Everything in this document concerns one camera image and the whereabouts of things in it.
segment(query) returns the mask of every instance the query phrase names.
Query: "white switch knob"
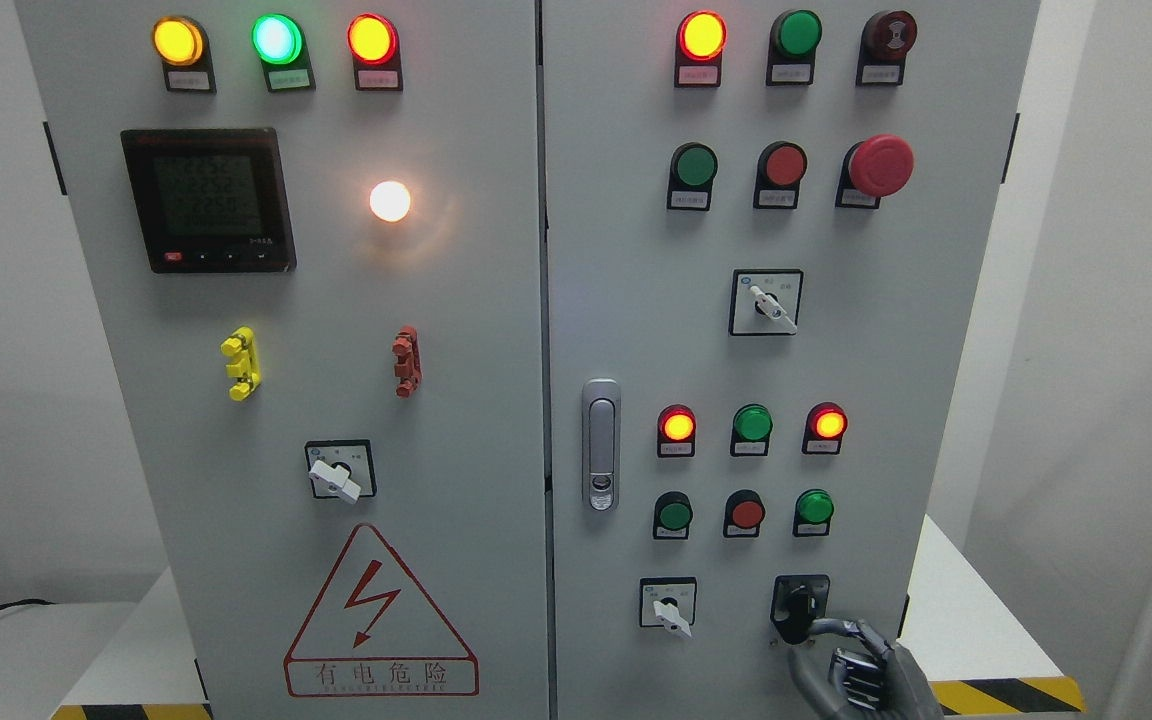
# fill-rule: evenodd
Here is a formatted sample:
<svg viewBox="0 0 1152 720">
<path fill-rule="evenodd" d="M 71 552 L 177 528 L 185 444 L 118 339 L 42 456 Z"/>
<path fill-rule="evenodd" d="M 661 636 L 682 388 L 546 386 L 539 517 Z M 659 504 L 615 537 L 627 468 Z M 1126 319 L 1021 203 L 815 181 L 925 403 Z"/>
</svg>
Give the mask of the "white switch knob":
<svg viewBox="0 0 1152 720">
<path fill-rule="evenodd" d="M 310 479 L 325 483 L 332 495 L 339 497 L 340 500 L 347 501 L 349 505 L 358 502 L 358 497 L 362 495 L 362 486 L 349 479 L 348 469 L 328 465 L 320 460 L 316 460 L 314 465 L 310 468 Z"/>
<path fill-rule="evenodd" d="M 679 606 L 673 602 L 652 601 L 652 611 L 657 614 L 657 620 L 664 624 L 666 632 L 673 637 L 691 639 L 691 623 L 687 623 L 679 612 Z"/>
<path fill-rule="evenodd" d="M 776 302 L 774 297 L 763 291 L 763 288 L 751 285 L 749 286 L 749 291 L 755 296 L 755 305 L 763 312 L 765 318 L 772 320 L 773 323 L 781 323 L 790 329 L 790 334 L 799 333 L 799 325 L 794 321 L 794 318 L 787 313 L 785 306 L 781 306 L 780 302 Z"/>
</svg>

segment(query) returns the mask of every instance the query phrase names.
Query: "high voltage warning triangle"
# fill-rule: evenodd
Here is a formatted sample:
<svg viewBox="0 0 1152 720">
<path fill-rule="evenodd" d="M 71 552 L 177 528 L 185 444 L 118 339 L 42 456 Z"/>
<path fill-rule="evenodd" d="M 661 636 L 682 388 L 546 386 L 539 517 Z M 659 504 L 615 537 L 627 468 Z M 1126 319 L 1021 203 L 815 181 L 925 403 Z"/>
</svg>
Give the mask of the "high voltage warning triangle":
<svg viewBox="0 0 1152 720">
<path fill-rule="evenodd" d="M 479 659 L 366 523 L 349 533 L 283 670 L 291 697 L 479 694 Z"/>
</svg>

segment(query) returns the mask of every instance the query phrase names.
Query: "white wall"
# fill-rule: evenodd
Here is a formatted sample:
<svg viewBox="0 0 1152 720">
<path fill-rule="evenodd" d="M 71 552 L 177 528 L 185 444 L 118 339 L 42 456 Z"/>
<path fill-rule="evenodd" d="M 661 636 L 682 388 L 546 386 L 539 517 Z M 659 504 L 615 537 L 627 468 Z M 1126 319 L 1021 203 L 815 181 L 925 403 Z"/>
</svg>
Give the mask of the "white wall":
<svg viewBox="0 0 1152 720">
<path fill-rule="evenodd" d="M 1096 7 L 967 553 L 1093 708 L 1152 717 L 1152 3 Z"/>
<path fill-rule="evenodd" d="M 960 548 L 972 520 L 1094 6 L 1096 0 L 1047 0 L 1038 10 L 1025 82 L 1020 89 L 1020 128 L 1007 182 L 998 190 L 972 321 L 929 499 L 927 515 Z"/>
<path fill-rule="evenodd" d="M 0 0 L 0 601 L 134 600 L 166 559 L 43 119 Z"/>
</svg>

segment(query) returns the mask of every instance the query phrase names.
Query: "electrical control cabinet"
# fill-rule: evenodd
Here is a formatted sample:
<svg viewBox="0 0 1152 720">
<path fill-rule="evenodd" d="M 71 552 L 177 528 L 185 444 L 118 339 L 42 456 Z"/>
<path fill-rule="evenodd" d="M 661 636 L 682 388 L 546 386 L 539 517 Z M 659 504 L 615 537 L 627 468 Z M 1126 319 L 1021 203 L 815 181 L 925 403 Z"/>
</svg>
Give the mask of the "electrical control cabinet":
<svg viewBox="0 0 1152 720">
<path fill-rule="evenodd" d="M 535 3 L 18 15 L 215 717 L 547 715 Z"/>
<path fill-rule="evenodd" d="M 778 575 L 828 575 L 829 615 L 895 637 L 1037 5 L 544 6 L 559 719 L 812 717 L 768 621 Z M 681 86 L 705 69 L 680 60 L 700 8 L 721 85 Z M 786 29 L 794 9 L 814 16 Z M 888 10 L 908 13 L 867 32 Z M 858 85 L 861 61 L 892 82 Z M 682 184 L 704 202 L 667 202 Z M 756 209 L 760 188 L 785 195 Z M 791 324 L 755 309 L 759 283 Z M 605 510 L 583 490 L 590 379 L 617 387 Z M 687 456 L 658 452 L 672 406 Z M 694 579 L 690 639 L 641 621 L 650 578 Z"/>
<path fill-rule="evenodd" d="M 215 717 L 895 637 L 1037 0 L 17 5 Z"/>
</svg>

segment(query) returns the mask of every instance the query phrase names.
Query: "green indicator light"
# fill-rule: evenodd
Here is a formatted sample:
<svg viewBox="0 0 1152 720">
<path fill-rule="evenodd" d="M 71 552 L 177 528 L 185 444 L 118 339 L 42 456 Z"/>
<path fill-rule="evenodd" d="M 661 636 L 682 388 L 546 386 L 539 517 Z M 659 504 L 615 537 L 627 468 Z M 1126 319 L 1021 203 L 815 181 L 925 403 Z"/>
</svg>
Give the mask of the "green indicator light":
<svg viewBox="0 0 1152 720">
<path fill-rule="evenodd" d="M 691 524 L 691 509 L 681 502 L 670 502 L 660 509 L 660 526 L 681 530 Z"/>
<path fill-rule="evenodd" d="M 761 442 L 772 434 L 772 414 L 767 407 L 745 406 L 736 412 L 736 419 L 732 420 L 732 426 L 736 429 L 736 434 L 749 442 Z"/>
<path fill-rule="evenodd" d="M 776 18 L 772 37 L 778 53 L 788 58 L 808 55 L 820 44 L 820 18 L 812 10 L 790 10 Z"/>
<path fill-rule="evenodd" d="M 718 174 L 718 158 L 708 147 L 694 145 L 679 156 L 675 172 L 685 184 L 700 187 L 712 181 L 714 174 Z"/>
<path fill-rule="evenodd" d="M 833 518 L 833 498 L 823 488 L 810 488 L 799 497 L 799 520 L 804 523 L 819 525 Z"/>
<path fill-rule="evenodd" d="M 287 15 L 262 15 L 252 25 L 252 46 L 260 60 L 270 65 L 288 65 L 301 56 L 305 36 Z"/>
</svg>

